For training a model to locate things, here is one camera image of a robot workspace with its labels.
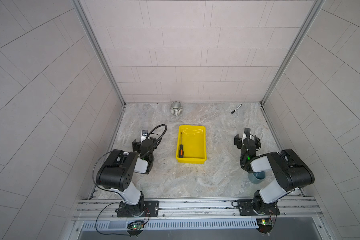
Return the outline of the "orange black screwdriver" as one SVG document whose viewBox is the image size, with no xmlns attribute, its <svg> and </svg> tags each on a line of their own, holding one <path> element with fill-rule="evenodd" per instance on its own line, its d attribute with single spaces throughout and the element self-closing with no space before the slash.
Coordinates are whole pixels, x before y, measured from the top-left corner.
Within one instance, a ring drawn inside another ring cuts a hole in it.
<svg viewBox="0 0 360 240">
<path fill-rule="evenodd" d="M 183 132 L 181 132 L 181 134 L 180 134 L 179 158 L 183 158 L 183 157 L 184 157 L 184 150 L 183 150 L 183 144 L 182 144 L 182 136 L 183 136 Z"/>
</svg>

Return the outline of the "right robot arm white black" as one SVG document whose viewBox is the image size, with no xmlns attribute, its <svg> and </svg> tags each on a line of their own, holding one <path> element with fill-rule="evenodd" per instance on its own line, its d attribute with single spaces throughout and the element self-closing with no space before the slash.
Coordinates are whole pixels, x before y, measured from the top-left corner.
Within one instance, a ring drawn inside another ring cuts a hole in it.
<svg viewBox="0 0 360 240">
<path fill-rule="evenodd" d="M 311 185 L 315 177 L 311 169 L 292 149 L 257 155 L 261 149 L 260 139 L 244 129 L 243 137 L 236 135 L 234 145 L 240 149 L 240 167 L 248 174 L 271 170 L 275 179 L 254 193 L 253 200 L 237 200 L 232 204 L 241 216 L 280 214 L 277 202 L 289 193 Z"/>
</svg>

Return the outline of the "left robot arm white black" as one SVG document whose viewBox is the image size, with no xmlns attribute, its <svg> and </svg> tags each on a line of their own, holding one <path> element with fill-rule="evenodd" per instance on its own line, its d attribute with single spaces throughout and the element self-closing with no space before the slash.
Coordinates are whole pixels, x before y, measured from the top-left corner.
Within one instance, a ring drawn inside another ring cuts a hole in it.
<svg viewBox="0 0 360 240">
<path fill-rule="evenodd" d="M 164 134 L 157 139 L 151 137 L 152 134 L 142 131 L 141 140 L 133 141 L 131 152 L 112 150 L 96 175 L 96 185 L 122 198 L 116 209 L 118 218 L 158 216 L 159 201 L 146 201 L 144 193 L 132 182 L 134 173 L 147 175 L 153 167 L 153 152 Z"/>
</svg>

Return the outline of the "yellow plastic bin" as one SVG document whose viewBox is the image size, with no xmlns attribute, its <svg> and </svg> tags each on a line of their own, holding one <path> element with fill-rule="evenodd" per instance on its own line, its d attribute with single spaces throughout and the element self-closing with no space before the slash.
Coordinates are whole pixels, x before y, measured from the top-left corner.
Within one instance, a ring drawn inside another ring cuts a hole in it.
<svg viewBox="0 0 360 240">
<path fill-rule="evenodd" d="M 179 158 L 180 134 L 183 132 L 182 144 L 184 157 Z M 179 163 L 204 164 L 206 154 L 206 127 L 194 125 L 180 125 L 176 159 Z"/>
</svg>

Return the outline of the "grey blue cup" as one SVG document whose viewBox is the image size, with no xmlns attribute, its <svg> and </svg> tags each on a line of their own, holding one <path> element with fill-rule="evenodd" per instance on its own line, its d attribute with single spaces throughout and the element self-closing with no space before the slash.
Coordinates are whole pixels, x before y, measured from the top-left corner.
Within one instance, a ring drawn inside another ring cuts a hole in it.
<svg viewBox="0 0 360 240">
<path fill-rule="evenodd" d="M 248 174 L 248 179 L 253 184 L 260 184 L 265 180 L 265 178 L 266 178 L 266 173 L 264 171 Z"/>
</svg>

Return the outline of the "ribbed silver candle holder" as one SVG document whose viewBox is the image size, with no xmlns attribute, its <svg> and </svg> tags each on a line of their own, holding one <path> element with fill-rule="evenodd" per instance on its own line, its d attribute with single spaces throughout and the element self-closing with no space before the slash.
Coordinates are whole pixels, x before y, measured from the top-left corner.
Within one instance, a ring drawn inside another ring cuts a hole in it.
<svg viewBox="0 0 360 240">
<path fill-rule="evenodd" d="M 182 104 L 178 101 L 172 102 L 171 113 L 176 117 L 180 116 L 182 114 Z"/>
</svg>

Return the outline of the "left circuit board with LED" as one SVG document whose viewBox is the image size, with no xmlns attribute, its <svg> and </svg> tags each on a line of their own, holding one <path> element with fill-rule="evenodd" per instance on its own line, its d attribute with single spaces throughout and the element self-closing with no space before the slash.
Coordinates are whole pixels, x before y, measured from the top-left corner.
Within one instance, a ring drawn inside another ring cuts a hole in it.
<svg viewBox="0 0 360 240">
<path fill-rule="evenodd" d="M 134 221 L 127 225 L 128 232 L 142 231 L 145 226 L 143 221 Z"/>
</svg>

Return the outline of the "right circuit board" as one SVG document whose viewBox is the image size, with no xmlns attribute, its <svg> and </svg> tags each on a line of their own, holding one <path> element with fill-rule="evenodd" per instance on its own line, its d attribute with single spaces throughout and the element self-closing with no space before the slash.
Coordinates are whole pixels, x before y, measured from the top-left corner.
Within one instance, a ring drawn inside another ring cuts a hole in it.
<svg viewBox="0 0 360 240">
<path fill-rule="evenodd" d="M 262 234 L 269 234 L 273 229 L 273 221 L 271 219 L 256 219 L 257 230 Z"/>
</svg>

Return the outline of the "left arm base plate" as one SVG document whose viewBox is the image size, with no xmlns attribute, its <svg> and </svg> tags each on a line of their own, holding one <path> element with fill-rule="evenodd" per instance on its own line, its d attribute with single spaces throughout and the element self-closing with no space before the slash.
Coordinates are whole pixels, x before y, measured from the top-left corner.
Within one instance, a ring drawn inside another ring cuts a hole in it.
<svg viewBox="0 0 360 240">
<path fill-rule="evenodd" d="M 137 205 L 128 205 L 120 203 L 119 208 L 115 210 L 118 218 L 139 218 L 150 215 L 157 217 L 159 210 L 159 201 L 140 201 Z"/>
</svg>

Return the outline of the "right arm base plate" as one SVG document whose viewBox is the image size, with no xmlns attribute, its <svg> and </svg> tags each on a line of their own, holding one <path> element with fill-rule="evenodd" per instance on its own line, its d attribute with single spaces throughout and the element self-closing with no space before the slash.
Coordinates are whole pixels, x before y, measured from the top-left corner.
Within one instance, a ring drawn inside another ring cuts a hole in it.
<svg viewBox="0 0 360 240">
<path fill-rule="evenodd" d="M 237 200 L 234 207 L 238 208 L 241 216 L 270 216 L 280 215 L 277 203 L 266 204 L 259 200 Z"/>
</svg>

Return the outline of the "aluminium mounting rail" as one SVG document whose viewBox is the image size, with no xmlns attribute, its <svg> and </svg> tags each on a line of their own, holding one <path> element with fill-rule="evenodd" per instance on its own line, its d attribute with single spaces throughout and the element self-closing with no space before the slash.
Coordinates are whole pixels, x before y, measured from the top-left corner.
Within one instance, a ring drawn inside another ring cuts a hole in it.
<svg viewBox="0 0 360 240">
<path fill-rule="evenodd" d="M 141 217 L 150 220 L 170 219 L 238 219 L 259 218 L 259 216 L 241 216 L 238 208 L 232 206 L 240 200 L 239 197 L 226 198 L 180 198 L 180 199 L 150 199 L 159 201 L 157 217 Z M 323 216 L 314 197 L 286 196 L 277 202 L 280 211 L 273 218 L 287 217 L 321 217 Z M 79 201 L 73 220 L 111 220 L 117 217 L 118 200 L 88 200 Z"/>
</svg>

